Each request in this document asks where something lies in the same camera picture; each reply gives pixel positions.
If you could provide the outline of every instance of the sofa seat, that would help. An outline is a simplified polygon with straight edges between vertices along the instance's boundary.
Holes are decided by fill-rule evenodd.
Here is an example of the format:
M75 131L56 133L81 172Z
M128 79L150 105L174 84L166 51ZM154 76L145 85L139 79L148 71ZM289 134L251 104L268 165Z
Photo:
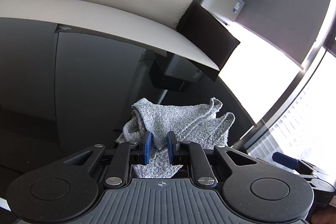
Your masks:
M204 52L175 30L95 3L81 0L0 0L0 17L53 22L102 32L115 36L116 40L172 52L219 71Z

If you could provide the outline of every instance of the ribbed gray plate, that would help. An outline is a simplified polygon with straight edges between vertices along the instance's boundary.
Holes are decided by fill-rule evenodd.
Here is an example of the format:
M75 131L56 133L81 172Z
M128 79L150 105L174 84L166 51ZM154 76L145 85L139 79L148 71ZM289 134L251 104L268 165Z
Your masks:
M189 179L133 179L108 190L99 204L73 224L250 224L230 212L217 193Z

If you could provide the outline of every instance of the towel fold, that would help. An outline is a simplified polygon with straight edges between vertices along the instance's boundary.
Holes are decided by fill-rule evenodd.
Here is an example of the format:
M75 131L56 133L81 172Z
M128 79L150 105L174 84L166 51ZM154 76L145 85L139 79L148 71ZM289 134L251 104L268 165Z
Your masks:
M227 145L228 130L235 116L228 112L216 118L221 107L216 98L211 98L209 104L195 106L155 105L142 98L132 105L133 117L116 142L140 141L146 130L152 132L150 163L136 165L134 171L139 178L171 178L182 166L169 164L167 133L174 131L178 141L196 142L204 149Z

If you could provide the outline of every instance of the sofa armrest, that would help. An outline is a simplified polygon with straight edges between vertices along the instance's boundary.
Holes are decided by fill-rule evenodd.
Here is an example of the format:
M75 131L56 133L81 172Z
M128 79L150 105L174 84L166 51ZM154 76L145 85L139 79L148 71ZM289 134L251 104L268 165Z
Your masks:
M195 1L180 19L176 30L203 51L220 70L240 44L217 19Z

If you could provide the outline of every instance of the gray cloth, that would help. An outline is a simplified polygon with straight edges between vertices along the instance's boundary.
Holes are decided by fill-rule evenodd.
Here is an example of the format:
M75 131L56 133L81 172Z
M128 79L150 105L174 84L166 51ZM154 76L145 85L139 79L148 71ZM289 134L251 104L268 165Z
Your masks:
M182 166L169 164L167 133L174 131L178 141L196 142L205 149L227 145L228 130L235 116L228 112L216 118L221 107L216 98L211 98L208 105L196 106L155 105L142 98L132 105L133 117L116 142L140 141L146 130L152 132L150 163L136 165L134 171L139 178L171 178Z

